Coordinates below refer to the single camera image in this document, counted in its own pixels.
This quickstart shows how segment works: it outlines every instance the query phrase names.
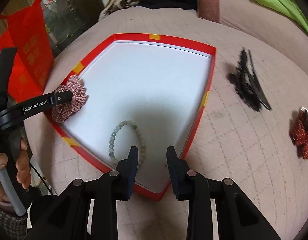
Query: beige cushion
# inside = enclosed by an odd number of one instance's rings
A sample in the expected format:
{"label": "beige cushion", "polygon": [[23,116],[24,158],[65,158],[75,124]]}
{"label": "beige cushion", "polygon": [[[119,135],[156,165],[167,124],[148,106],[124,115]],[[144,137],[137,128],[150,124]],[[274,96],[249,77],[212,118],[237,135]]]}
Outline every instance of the beige cushion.
{"label": "beige cushion", "polygon": [[[208,178],[232,177],[282,240],[292,240],[308,218],[308,160],[297,157],[288,132],[292,112],[308,108],[308,76],[264,42],[191,11],[133,7],[109,15],[67,47],[55,60],[45,92],[54,90],[108,36],[134,32],[179,36],[217,48],[209,101],[187,161]],[[254,112],[227,81],[242,46],[252,51],[272,111]],[[75,178],[101,175],[62,140],[43,114],[27,119],[25,127],[33,155],[57,193]],[[171,188],[160,202],[134,193],[117,206],[121,240],[186,237],[188,202],[178,202]]]}
{"label": "beige cushion", "polygon": [[198,3],[200,17],[264,41],[308,75],[308,36],[293,20],[254,0],[198,0]]}

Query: beaded bracelet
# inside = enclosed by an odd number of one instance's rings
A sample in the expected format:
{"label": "beaded bracelet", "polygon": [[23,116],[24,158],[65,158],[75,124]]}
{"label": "beaded bracelet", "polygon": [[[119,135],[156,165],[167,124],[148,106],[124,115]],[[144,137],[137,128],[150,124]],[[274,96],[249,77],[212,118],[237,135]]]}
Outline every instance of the beaded bracelet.
{"label": "beaded bracelet", "polygon": [[117,125],[114,131],[112,132],[111,137],[110,137],[109,156],[111,157],[111,161],[116,165],[118,160],[114,156],[114,140],[115,140],[116,134],[118,133],[118,130],[120,130],[125,125],[130,125],[133,128],[133,130],[136,132],[136,135],[141,143],[141,155],[139,157],[138,164],[137,164],[137,169],[139,169],[142,163],[144,162],[144,158],[146,154],[146,146],[145,146],[144,138],[142,137],[142,134],[140,133],[137,125],[133,123],[132,121],[120,122],[119,125]]}

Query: yellow tape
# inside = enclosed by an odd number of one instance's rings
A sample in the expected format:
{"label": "yellow tape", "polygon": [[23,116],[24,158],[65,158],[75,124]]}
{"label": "yellow tape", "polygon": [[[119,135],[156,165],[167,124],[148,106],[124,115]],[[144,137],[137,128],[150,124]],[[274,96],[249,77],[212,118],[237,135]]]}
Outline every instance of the yellow tape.
{"label": "yellow tape", "polygon": [[75,68],[73,68],[73,72],[75,74],[78,74],[82,69],[84,68],[83,64],[81,62],[79,62]]}
{"label": "yellow tape", "polygon": [[206,91],[206,93],[202,97],[201,104],[199,105],[199,109],[201,109],[203,106],[206,106],[209,94],[210,94],[210,92]]}
{"label": "yellow tape", "polygon": [[150,34],[150,39],[159,41],[161,39],[161,35],[159,34]]}
{"label": "yellow tape", "polygon": [[63,137],[63,140],[65,142],[67,142],[70,146],[78,146],[78,147],[80,147],[79,143],[77,141],[75,141],[74,139],[72,139],[72,138]]}

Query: red non-woven bag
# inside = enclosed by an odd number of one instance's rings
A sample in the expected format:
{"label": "red non-woven bag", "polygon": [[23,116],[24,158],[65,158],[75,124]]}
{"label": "red non-woven bag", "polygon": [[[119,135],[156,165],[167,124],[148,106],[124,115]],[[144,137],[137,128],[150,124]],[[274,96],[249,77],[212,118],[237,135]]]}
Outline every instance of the red non-woven bag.
{"label": "red non-woven bag", "polygon": [[35,0],[31,6],[8,17],[0,16],[0,19],[7,19],[7,29],[0,36],[0,51],[18,47],[8,84],[8,93],[17,102],[43,93],[54,63],[41,1]]}

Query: silver bolt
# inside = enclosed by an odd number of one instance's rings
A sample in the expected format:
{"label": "silver bolt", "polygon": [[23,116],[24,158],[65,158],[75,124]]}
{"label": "silver bolt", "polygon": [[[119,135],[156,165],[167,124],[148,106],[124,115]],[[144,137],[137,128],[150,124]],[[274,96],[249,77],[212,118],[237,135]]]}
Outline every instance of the silver bolt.
{"label": "silver bolt", "polygon": [[189,170],[187,171],[187,175],[191,176],[191,177],[195,177],[196,176],[196,171],[193,171],[193,170]]}
{"label": "silver bolt", "polygon": [[230,179],[230,178],[226,178],[226,179],[224,179],[224,183],[226,184],[226,185],[232,185],[233,184],[233,180],[232,179]]}
{"label": "silver bolt", "polygon": [[82,184],[82,180],[81,179],[75,179],[74,181],[73,181],[73,185],[74,186],[79,186],[79,185],[81,185]]}
{"label": "silver bolt", "polygon": [[118,175],[118,171],[117,170],[110,171],[110,176],[111,177],[116,177],[117,175]]}

